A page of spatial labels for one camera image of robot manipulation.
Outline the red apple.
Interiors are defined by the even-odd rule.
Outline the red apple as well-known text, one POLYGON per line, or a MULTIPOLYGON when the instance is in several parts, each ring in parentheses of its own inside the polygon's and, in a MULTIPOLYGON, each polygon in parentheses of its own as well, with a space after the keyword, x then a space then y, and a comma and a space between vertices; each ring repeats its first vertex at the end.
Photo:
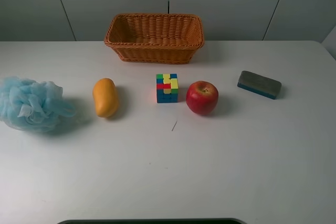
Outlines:
POLYGON ((190 85, 186 93, 186 104, 198 115, 208 115, 218 103, 218 89, 206 81, 196 81, 190 85))

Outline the multicoloured puzzle cube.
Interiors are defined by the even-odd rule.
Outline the multicoloured puzzle cube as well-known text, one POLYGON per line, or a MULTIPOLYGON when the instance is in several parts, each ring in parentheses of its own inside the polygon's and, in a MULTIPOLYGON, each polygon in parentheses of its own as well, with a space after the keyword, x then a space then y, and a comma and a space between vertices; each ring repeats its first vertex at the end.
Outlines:
POLYGON ((177 103, 179 100, 179 85, 176 73, 156 74, 157 103, 177 103))

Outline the orange wicker basket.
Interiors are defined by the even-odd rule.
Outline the orange wicker basket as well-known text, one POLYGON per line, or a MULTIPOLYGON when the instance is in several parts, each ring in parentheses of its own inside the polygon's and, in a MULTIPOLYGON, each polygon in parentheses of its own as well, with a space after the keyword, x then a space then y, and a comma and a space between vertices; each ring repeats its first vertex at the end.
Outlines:
POLYGON ((201 19, 192 14, 118 14, 104 44, 122 61, 188 64, 204 46, 201 19))

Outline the yellow mango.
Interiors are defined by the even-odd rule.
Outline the yellow mango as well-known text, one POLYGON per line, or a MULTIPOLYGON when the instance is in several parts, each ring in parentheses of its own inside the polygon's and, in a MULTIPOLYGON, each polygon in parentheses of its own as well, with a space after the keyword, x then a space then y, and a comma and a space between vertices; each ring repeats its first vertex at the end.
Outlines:
POLYGON ((118 92, 114 82, 109 78, 100 79, 92 91, 96 115, 108 118, 119 108, 118 92))

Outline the grey blue board eraser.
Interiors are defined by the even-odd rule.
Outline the grey blue board eraser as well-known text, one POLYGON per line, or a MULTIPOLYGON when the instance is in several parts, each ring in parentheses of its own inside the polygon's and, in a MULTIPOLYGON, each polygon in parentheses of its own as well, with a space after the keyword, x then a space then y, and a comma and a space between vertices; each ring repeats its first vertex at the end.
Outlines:
POLYGON ((282 84, 274 79, 244 70, 240 74, 237 86, 275 100, 280 93, 282 84))

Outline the light blue bath loofah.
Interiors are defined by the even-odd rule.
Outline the light blue bath loofah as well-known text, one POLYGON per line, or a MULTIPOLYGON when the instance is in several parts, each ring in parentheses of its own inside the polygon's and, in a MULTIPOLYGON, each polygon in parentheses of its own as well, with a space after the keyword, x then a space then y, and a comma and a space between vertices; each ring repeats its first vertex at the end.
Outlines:
POLYGON ((61 117, 76 114, 62 95, 63 88, 52 81, 7 77, 1 81, 1 121, 16 130, 52 131, 61 117))

